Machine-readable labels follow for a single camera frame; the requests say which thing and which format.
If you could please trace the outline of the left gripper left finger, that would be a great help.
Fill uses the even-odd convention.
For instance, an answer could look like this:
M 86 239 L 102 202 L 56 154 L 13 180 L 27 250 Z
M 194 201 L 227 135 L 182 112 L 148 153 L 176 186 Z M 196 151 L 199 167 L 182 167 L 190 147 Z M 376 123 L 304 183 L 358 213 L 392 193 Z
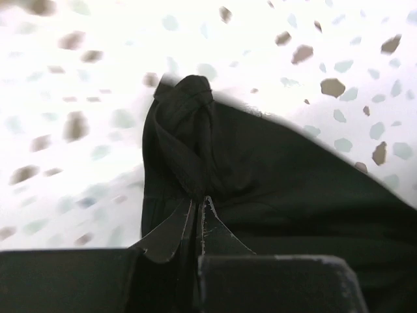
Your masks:
M 1 253 L 2 312 L 189 312 L 195 204 L 129 248 Z

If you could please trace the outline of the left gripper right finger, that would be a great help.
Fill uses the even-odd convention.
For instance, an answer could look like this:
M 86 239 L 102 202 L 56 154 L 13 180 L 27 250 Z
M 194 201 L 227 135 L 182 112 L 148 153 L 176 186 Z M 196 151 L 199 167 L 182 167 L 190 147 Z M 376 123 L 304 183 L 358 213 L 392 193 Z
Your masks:
M 219 219 L 210 197 L 200 212 L 202 312 L 367 312 L 357 277 L 344 260 L 257 255 Z

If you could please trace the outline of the black t-shirt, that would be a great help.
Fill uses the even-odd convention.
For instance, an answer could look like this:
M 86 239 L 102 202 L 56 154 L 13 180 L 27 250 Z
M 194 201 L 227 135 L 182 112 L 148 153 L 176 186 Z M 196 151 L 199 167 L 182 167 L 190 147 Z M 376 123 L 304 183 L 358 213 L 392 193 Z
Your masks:
M 215 101 L 205 77 L 158 84 L 142 152 L 143 235 L 210 197 L 253 251 L 340 257 L 371 312 L 416 311 L 416 210 L 293 129 Z

